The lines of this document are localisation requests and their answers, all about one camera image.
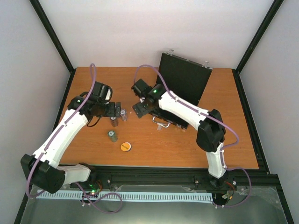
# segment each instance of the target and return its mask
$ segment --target white enclosure wall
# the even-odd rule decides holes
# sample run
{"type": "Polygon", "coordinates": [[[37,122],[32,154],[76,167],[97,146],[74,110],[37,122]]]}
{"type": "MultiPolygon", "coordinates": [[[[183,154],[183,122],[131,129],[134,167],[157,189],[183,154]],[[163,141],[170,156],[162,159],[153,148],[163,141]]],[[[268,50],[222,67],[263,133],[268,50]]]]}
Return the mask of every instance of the white enclosure wall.
{"type": "Polygon", "coordinates": [[[273,0],[40,0],[75,67],[159,65],[162,52],[236,68],[273,0]]]}
{"type": "Polygon", "coordinates": [[[270,170],[299,223],[299,2],[284,1],[241,72],[270,170]]]}
{"type": "Polygon", "coordinates": [[[11,224],[25,193],[20,159],[51,133],[69,72],[29,1],[2,1],[0,20],[0,223],[11,224]]]}

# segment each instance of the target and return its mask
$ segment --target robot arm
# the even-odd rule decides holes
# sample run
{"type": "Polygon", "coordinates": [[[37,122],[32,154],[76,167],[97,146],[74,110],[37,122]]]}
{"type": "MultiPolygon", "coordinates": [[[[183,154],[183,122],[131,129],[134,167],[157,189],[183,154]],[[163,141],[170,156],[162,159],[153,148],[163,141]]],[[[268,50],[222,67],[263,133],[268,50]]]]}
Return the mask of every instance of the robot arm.
{"type": "Polygon", "coordinates": [[[88,164],[81,163],[75,166],[64,167],[59,167],[58,165],[62,155],[76,134],[93,117],[100,119],[101,117],[120,116],[121,104],[119,102],[110,102],[112,93],[110,86],[96,82],[89,99],[74,115],[75,110],[83,102],[83,96],[86,95],[86,92],[71,100],[68,110],[50,137],[32,156],[25,154],[21,159],[24,174],[28,178],[33,164],[41,156],[31,178],[32,184],[50,193],[55,193],[65,184],[85,181],[93,184],[96,181],[94,168],[88,164]],[[72,115],[73,117],[69,122],[66,122],[72,115]]]}
{"type": "Polygon", "coordinates": [[[133,106],[139,118],[155,108],[161,108],[187,121],[198,131],[196,142],[206,152],[209,174],[217,179],[224,175],[226,170],[221,164],[220,149],[224,142],[225,128],[201,115],[201,113],[207,114],[222,121],[217,110],[209,112],[201,109],[183,100],[172,91],[170,91],[170,95],[161,84],[152,88],[142,79],[132,86],[132,90],[141,98],[140,103],[133,106]]]}

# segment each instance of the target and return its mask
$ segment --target glass vial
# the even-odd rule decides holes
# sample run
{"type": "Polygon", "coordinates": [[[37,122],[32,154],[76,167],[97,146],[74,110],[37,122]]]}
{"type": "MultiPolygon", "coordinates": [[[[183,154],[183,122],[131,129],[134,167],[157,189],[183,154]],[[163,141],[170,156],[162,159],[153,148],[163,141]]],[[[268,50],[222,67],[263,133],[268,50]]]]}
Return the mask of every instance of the glass vial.
{"type": "Polygon", "coordinates": [[[127,117],[127,111],[126,111],[125,109],[122,109],[122,110],[121,110],[121,119],[122,119],[123,121],[128,120],[128,117],[127,117]]]}
{"type": "Polygon", "coordinates": [[[117,141],[117,136],[116,136],[116,133],[115,133],[115,131],[109,131],[108,132],[108,136],[109,136],[109,138],[110,138],[110,140],[111,141],[113,141],[113,142],[116,142],[117,141]]]}
{"type": "Polygon", "coordinates": [[[112,125],[113,127],[118,126],[118,120],[117,120],[116,117],[112,117],[112,118],[110,118],[110,121],[111,121],[111,125],[112,125]]]}

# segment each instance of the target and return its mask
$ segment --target orange lid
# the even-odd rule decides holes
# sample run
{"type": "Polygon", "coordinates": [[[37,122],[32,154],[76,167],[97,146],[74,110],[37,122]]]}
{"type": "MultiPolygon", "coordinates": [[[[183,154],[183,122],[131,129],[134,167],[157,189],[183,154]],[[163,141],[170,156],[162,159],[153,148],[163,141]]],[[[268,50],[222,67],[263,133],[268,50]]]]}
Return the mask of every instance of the orange lid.
{"type": "Polygon", "coordinates": [[[130,151],[131,150],[131,144],[128,143],[128,142],[122,143],[121,150],[124,151],[124,152],[130,151]]]}

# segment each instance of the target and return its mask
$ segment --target wooden table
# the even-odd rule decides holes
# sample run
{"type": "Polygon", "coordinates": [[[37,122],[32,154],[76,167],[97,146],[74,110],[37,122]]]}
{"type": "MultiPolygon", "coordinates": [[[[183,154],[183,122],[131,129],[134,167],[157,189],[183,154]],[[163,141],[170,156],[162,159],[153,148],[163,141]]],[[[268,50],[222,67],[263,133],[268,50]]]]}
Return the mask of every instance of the wooden table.
{"type": "MultiPolygon", "coordinates": [[[[62,164],[85,162],[91,165],[150,166],[208,168],[206,153],[196,144],[197,131],[189,126],[186,130],[170,125],[157,130],[152,116],[138,119],[132,105],[138,97],[131,91],[136,68],[98,68],[97,81],[110,85],[113,89],[112,101],[121,102],[127,110],[128,120],[119,119],[119,125],[112,127],[109,118],[101,118],[95,127],[84,127],[77,134],[61,159],[62,164]],[[112,142],[107,133],[115,130],[118,136],[112,142]],[[121,143],[130,142],[129,152],[121,151],[121,143]]],[[[137,78],[149,85],[156,82],[157,75],[149,68],[140,70],[137,78]]],[[[91,85],[89,68],[77,68],[64,111],[70,100],[91,85]]],[[[220,111],[224,123],[232,127],[240,136],[240,143],[225,150],[225,161],[229,167],[258,169],[255,152],[250,140],[242,106],[231,69],[213,69],[206,85],[199,107],[220,111]]],[[[235,141],[229,130],[225,144],[235,141]]]]}

